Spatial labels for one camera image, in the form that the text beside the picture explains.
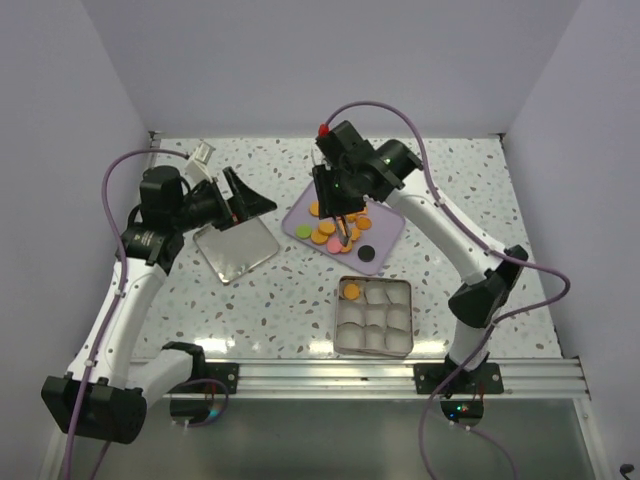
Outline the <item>orange flower cookie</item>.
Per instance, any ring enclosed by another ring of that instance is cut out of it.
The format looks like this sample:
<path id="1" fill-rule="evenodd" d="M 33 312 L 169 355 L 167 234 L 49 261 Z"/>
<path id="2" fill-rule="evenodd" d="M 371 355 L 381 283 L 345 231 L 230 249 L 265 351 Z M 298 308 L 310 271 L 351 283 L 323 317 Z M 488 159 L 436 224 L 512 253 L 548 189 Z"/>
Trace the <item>orange flower cookie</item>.
<path id="1" fill-rule="evenodd" d="M 347 283 L 343 287 L 343 297 L 349 301 L 356 301 L 361 297 L 361 288 L 356 283 Z"/>

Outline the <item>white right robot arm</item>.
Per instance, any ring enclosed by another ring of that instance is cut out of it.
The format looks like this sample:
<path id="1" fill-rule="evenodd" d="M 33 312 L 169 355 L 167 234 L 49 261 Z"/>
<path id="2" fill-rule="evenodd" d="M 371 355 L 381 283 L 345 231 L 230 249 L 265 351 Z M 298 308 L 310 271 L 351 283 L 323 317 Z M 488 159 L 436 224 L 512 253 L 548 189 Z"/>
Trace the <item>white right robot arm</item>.
<path id="1" fill-rule="evenodd" d="M 343 219 L 363 210 L 366 200 L 383 203 L 416 226 L 460 275 L 462 284 L 448 301 L 457 323 L 445 379 L 454 391 L 470 391 L 488 355 L 481 340 L 513 290 L 527 252 L 505 247 L 467 217 L 456 225 L 444 211 L 449 199 L 434 196 L 420 158 L 404 143 L 392 139 L 374 147 L 343 121 L 321 126 L 316 145 L 323 155 L 312 170 L 321 217 Z M 490 248 L 499 255 L 490 255 Z M 507 253 L 518 263 L 503 260 Z"/>

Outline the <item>orange fish cookie right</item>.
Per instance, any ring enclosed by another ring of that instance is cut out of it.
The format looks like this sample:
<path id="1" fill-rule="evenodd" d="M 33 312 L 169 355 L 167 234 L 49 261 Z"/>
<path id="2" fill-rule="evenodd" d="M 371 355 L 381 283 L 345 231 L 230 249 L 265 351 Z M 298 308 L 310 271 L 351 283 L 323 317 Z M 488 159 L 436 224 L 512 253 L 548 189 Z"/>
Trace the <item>orange fish cookie right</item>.
<path id="1" fill-rule="evenodd" d="M 364 212 L 364 211 L 361 211 L 361 212 L 357 212 L 357 213 L 353 213 L 353 214 L 348 214 L 348 215 L 347 215 L 347 220 L 348 220 L 350 223 L 355 223 L 355 222 L 357 221 L 357 219 L 358 219 L 358 218 L 360 218 L 360 217 L 366 217 L 366 216 L 367 216 L 367 213 L 366 213 L 366 212 Z"/>

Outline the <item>pink round cookie lower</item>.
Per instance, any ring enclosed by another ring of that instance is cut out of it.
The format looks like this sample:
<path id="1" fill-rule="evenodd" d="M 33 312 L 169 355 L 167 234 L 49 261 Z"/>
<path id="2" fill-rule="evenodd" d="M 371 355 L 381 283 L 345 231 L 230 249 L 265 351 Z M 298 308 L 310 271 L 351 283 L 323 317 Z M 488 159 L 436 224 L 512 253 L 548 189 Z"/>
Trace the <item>pink round cookie lower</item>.
<path id="1" fill-rule="evenodd" d="M 340 240 L 335 237 L 335 238 L 330 238 L 327 242 L 327 250 L 330 254 L 338 254 L 342 251 L 343 249 L 343 245 L 341 244 Z"/>

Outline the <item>orange round cookie middle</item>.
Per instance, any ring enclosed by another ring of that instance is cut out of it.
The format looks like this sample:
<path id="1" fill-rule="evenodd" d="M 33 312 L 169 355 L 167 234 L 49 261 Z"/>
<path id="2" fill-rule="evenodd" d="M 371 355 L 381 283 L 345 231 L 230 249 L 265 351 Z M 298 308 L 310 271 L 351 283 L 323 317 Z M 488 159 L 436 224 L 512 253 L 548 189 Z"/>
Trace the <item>orange round cookie middle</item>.
<path id="1" fill-rule="evenodd" d="M 336 232 L 336 226 L 329 221 L 323 221 L 318 224 L 318 231 L 326 236 L 331 236 Z"/>

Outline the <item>orange round cookie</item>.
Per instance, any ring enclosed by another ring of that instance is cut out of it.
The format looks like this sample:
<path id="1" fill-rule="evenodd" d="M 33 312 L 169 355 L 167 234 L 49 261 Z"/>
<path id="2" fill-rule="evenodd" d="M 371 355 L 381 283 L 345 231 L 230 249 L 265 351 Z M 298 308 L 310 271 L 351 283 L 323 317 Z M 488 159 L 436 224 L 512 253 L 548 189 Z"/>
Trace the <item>orange round cookie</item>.
<path id="1" fill-rule="evenodd" d="M 314 201 L 310 204 L 309 213 L 316 218 L 319 217 L 319 203 L 317 201 Z"/>
<path id="2" fill-rule="evenodd" d="M 329 237 L 319 230 L 313 230 L 310 236 L 310 240 L 316 245 L 324 245 L 327 243 Z"/>
<path id="3" fill-rule="evenodd" d="M 336 232 L 336 226 L 329 221 L 323 221 L 318 224 L 318 231 L 326 236 L 331 236 Z"/>

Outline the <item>brown chip cookie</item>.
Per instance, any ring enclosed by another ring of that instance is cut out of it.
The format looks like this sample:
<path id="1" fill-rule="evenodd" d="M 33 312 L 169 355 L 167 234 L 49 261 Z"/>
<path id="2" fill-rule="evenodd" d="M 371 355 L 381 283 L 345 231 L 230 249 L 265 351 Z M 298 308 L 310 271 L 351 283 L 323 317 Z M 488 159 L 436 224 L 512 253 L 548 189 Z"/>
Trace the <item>brown chip cookie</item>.
<path id="1" fill-rule="evenodd" d="M 372 227 L 372 221 L 366 216 L 359 216 L 355 225 L 359 230 L 368 230 Z"/>

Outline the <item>orange round cookie lower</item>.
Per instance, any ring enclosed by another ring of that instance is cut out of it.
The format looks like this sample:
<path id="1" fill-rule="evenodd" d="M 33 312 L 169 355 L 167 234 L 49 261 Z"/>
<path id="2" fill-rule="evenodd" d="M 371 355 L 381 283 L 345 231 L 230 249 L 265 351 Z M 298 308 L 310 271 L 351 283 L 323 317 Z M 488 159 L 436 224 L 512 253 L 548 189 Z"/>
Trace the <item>orange round cookie lower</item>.
<path id="1" fill-rule="evenodd" d="M 310 236 L 310 240 L 316 245 L 324 245 L 327 243 L 329 237 L 319 230 L 313 230 Z"/>

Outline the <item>lilac plastic tray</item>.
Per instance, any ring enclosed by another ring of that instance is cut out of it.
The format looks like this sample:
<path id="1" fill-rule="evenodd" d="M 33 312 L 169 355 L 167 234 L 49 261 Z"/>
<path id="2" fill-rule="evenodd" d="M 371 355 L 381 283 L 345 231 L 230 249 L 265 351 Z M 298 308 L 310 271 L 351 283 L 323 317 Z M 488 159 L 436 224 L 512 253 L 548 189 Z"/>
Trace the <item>lilac plastic tray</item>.
<path id="1" fill-rule="evenodd" d="M 360 274 L 376 275 L 382 269 L 382 265 L 405 229 L 404 217 L 385 205 L 367 201 L 364 212 L 367 213 L 366 217 L 372 221 L 372 227 L 368 230 L 361 230 L 361 237 L 355 241 L 354 247 L 349 253 L 330 254 L 327 250 L 327 243 L 316 245 L 310 240 L 310 237 L 299 239 L 295 235 L 296 227 L 301 224 L 308 224 L 313 230 L 317 229 L 320 221 L 309 213 L 309 206 L 314 201 L 317 201 L 315 188 L 313 183 L 309 183 L 281 221 L 283 232 L 306 247 L 334 259 Z M 365 263 L 359 260 L 357 251 L 363 245 L 375 248 L 376 257 L 372 262 Z"/>

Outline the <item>black sandwich cookie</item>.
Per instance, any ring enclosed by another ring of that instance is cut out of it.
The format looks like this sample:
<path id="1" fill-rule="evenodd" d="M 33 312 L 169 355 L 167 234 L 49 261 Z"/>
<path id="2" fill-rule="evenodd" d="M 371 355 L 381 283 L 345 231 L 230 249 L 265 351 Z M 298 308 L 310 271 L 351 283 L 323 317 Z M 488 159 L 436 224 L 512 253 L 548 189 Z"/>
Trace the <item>black sandwich cookie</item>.
<path id="1" fill-rule="evenodd" d="M 357 251 L 357 256 L 360 261 L 369 263 L 372 262 L 376 257 L 376 250 L 374 247 L 370 245 L 363 245 Z"/>

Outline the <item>orange round cookie top left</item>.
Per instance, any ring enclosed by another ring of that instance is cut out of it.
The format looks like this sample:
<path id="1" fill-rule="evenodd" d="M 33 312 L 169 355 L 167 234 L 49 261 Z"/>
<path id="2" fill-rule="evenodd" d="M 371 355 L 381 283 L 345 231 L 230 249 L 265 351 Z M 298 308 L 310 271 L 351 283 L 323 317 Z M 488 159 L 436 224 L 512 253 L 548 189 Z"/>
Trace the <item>orange round cookie top left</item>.
<path id="1" fill-rule="evenodd" d="M 319 217 L 319 203 L 317 201 L 314 201 L 310 204 L 309 213 L 316 218 Z"/>

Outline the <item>green round cookie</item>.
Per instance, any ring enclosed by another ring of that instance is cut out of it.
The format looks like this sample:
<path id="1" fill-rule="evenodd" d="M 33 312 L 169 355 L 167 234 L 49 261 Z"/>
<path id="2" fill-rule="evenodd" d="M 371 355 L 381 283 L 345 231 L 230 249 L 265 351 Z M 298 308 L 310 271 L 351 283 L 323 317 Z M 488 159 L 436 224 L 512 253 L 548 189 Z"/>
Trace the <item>green round cookie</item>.
<path id="1" fill-rule="evenodd" d="M 301 224 L 297 226 L 295 229 L 295 235 L 299 239 L 308 239 L 312 235 L 312 233 L 313 233 L 313 229 L 308 224 Z"/>

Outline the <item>square cookie tin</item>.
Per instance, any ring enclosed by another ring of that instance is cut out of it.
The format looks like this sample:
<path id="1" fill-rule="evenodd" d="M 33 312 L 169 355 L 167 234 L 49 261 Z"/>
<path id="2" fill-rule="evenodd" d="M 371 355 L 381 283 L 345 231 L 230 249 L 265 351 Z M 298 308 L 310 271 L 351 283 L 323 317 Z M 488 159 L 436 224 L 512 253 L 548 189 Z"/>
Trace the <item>square cookie tin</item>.
<path id="1" fill-rule="evenodd" d="M 358 300 L 343 297 L 347 283 L 360 286 Z M 336 294 L 333 345 L 339 354 L 408 356 L 414 347 L 410 283 L 401 279 L 341 277 Z"/>

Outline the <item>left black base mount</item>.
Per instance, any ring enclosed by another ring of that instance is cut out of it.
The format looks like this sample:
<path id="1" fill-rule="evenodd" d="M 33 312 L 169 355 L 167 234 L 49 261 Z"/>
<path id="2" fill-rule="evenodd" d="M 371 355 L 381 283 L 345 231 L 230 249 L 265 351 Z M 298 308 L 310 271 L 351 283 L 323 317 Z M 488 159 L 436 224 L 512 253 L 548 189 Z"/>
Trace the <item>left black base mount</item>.
<path id="1" fill-rule="evenodd" d="M 183 384 L 183 387 L 192 393 L 234 395 L 237 392 L 239 379 L 240 365 L 238 363 L 207 363 L 204 373 L 197 379 L 188 380 Z"/>

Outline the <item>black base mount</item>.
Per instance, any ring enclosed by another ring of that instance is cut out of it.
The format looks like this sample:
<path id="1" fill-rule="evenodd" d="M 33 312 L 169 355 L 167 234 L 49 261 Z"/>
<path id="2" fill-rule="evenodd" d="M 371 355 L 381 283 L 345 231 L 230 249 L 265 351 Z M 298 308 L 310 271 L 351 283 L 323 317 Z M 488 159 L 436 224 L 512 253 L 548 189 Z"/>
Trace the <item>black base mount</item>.
<path id="1" fill-rule="evenodd" d="M 445 360 L 439 363 L 416 363 L 413 365 L 413 380 L 416 393 L 431 395 L 455 370 L 456 365 Z M 445 396 L 481 394 L 499 395 L 505 391 L 501 370 L 497 363 L 483 362 L 474 370 L 462 370 L 438 393 Z"/>
<path id="2" fill-rule="evenodd" d="M 197 379 L 188 380 L 183 384 L 183 387 L 192 393 L 234 395 L 237 392 L 239 379 L 240 365 L 238 363 L 207 363 L 204 373 Z"/>

